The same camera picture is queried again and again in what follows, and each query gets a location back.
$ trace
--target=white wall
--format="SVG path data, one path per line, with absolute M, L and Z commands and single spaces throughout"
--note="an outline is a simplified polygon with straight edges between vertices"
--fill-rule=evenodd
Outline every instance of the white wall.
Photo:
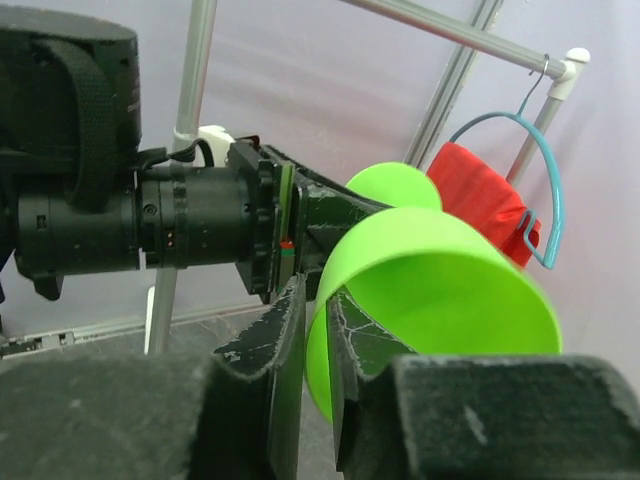
M 563 175 L 567 230 L 553 271 L 530 268 L 562 319 L 568 351 L 610 359 L 640 391 L 640 3 L 634 0 L 508 0 L 495 33 L 555 57 L 586 47 L 592 62 L 548 133 Z M 516 110 L 535 77 L 483 57 L 443 139 L 474 116 Z M 529 103 L 535 117 L 546 93 Z M 507 120 L 469 131 L 460 143 L 506 174 L 524 134 Z M 551 197 L 540 156 L 520 188 L 546 235 Z
M 9 0 L 89 14 L 140 40 L 143 147 L 171 143 L 189 0 Z M 476 0 L 422 4 L 467 20 Z M 402 160 L 453 45 L 337 0 L 219 0 L 203 123 L 259 133 L 340 181 Z M 153 272 L 69 277 L 39 298 L 8 265 L 1 307 L 9 335 L 142 318 Z M 252 301 L 235 267 L 180 274 L 175 311 Z

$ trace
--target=robotic arm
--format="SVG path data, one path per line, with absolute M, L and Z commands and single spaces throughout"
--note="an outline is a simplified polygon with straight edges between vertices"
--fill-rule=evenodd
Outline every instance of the robotic arm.
M 0 362 L 0 477 L 294 479 L 305 301 L 342 235 L 387 206 L 257 138 L 225 168 L 202 140 L 139 151 L 139 99 L 133 31 L 0 6 L 2 265 L 15 253 L 56 300 L 65 275 L 137 269 L 141 252 L 233 262 L 272 306 L 206 357 Z M 196 148 L 204 168 L 185 166 Z M 345 289 L 327 311 L 346 479 L 640 478 L 640 408 L 608 364 L 420 356 Z

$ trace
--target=metal pipe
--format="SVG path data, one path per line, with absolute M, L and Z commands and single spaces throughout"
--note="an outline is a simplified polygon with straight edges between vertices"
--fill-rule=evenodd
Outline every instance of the metal pipe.
M 535 127 L 540 130 L 540 133 L 545 134 L 547 132 L 549 125 L 551 125 L 553 118 L 560 109 L 560 105 L 562 105 L 562 100 L 547 97 L 547 100 L 540 109 L 540 113 L 534 123 Z M 518 185 L 537 149 L 538 145 L 533 137 L 531 135 L 527 136 L 527 139 L 524 141 L 520 152 L 518 152 L 518 156 L 514 160 L 513 165 L 511 165 L 511 169 L 507 174 L 507 182 L 510 185 L 513 185 L 514 187 Z
M 474 11 L 471 25 L 487 31 L 493 25 L 503 3 L 504 0 L 482 0 Z M 476 56 L 477 52 L 473 48 L 463 45 L 456 47 L 411 142 L 405 163 L 417 168 L 424 166 L 429 152 L 438 141 L 440 132 L 449 118 Z
M 546 62 L 542 53 L 529 50 L 517 43 L 483 32 L 464 22 L 404 0 L 341 1 L 536 72 L 542 72 Z M 565 70 L 566 66 L 563 62 L 552 58 L 549 60 L 546 75 L 556 79 L 561 77 Z
M 192 0 L 191 3 L 178 118 L 174 130 L 174 150 L 180 150 L 189 145 L 198 132 L 217 5 L 217 0 Z M 168 348 L 177 280 L 178 271 L 174 268 L 163 268 L 156 272 L 149 323 L 148 353 L 150 354 L 162 353 Z

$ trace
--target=gray floor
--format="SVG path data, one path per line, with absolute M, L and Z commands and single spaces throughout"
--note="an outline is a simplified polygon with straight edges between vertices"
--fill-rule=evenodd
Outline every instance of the gray floor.
M 212 349 L 226 344 L 259 315 L 260 313 L 256 312 L 241 313 L 174 326 L 171 330 L 170 349 L 173 352 L 211 352 Z M 60 355 L 67 357 L 127 355 L 142 352 L 143 345 L 144 333 L 134 332 L 2 361 L 23 362 L 35 358 L 42 361 L 47 357 L 54 358 Z M 314 406 L 306 388 L 302 396 L 298 478 L 303 480 L 342 478 L 342 474 L 335 472 L 331 428 Z

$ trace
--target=black cylinder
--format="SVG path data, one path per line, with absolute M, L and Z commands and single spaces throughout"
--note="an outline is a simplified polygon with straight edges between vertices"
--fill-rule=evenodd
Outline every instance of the black cylinder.
M 133 175 L 116 181 L 103 212 L 69 205 L 62 181 L 25 178 L 18 202 L 16 262 L 36 280 L 139 268 Z
M 139 238 L 148 267 L 186 268 L 249 255 L 247 185 L 229 168 L 154 168 L 141 173 Z

